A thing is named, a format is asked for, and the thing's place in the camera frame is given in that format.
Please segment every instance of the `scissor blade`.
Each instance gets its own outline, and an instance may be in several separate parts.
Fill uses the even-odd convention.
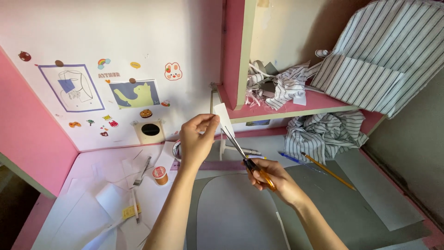
[[[230,131],[228,130],[227,127],[225,127],[225,129],[223,129],[223,131],[228,132],[228,134],[225,132],[226,137],[230,140],[230,142],[233,144],[233,146],[239,151],[239,153],[242,155],[242,157],[244,157],[244,159],[248,159],[247,156],[245,156],[244,151],[242,151],[241,147],[239,146],[238,142],[236,141],[236,139],[231,135]]]

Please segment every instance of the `round hole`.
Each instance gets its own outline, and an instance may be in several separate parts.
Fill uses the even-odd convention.
[[[160,132],[160,128],[152,123],[148,123],[142,126],[142,133],[149,136],[155,136]]]

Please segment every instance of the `purple frame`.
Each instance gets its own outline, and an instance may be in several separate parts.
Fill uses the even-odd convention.
[[[91,79],[91,75],[89,74],[89,71],[86,68],[86,65],[85,64],[65,64],[64,67],[84,67],[85,68],[85,71],[89,77],[89,81],[91,81],[92,87],[94,88],[97,98],[99,99],[100,104],[102,105],[101,109],[90,109],[90,110],[82,110],[82,111],[68,111],[68,110],[66,110],[65,105],[63,105],[62,101],[60,100],[59,96],[56,94],[55,90],[52,88],[51,83],[49,83],[48,79],[46,78],[45,73],[43,73],[43,70],[42,70],[42,68],[56,68],[56,67],[58,67],[58,66],[57,65],[39,65],[38,66],[40,72],[42,73],[42,75],[45,78],[46,82],[48,83],[49,87],[52,89],[53,93],[55,94],[55,96],[59,100],[59,103],[62,105],[62,107],[65,109],[66,112],[81,113],[81,112],[89,112],[89,111],[97,111],[97,110],[104,110],[105,109],[105,106],[102,103],[102,99],[100,99],[99,93],[97,92],[97,89],[95,88],[94,82]]]

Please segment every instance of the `rabbit sticker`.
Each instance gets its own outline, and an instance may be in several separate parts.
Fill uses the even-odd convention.
[[[170,81],[179,80],[182,78],[182,71],[178,63],[167,63],[165,65],[165,77]]]

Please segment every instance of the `blue pen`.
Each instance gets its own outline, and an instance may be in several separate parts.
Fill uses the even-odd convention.
[[[294,157],[292,157],[292,156],[290,156],[290,155],[288,155],[288,154],[286,154],[286,153],[282,153],[282,152],[278,152],[278,153],[279,153],[280,155],[282,155],[283,157],[285,157],[285,158],[291,160],[291,161],[297,162],[297,163],[299,163],[299,164],[301,164],[301,165],[304,165],[304,166],[306,166],[306,167],[309,167],[310,169],[312,169],[312,170],[314,170],[314,171],[316,171],[316,172],[320,172],[320,173],[323,173],[323,174],[326,175],[326,173],[325,173],[324,171],[317,170],[316,168],[314,168],[314,167],[308,165],[307,163],[302,162],[302,161],[300,161],[300,160],[298,160],[298,159],[296,159],[296,158],[294,158]]]

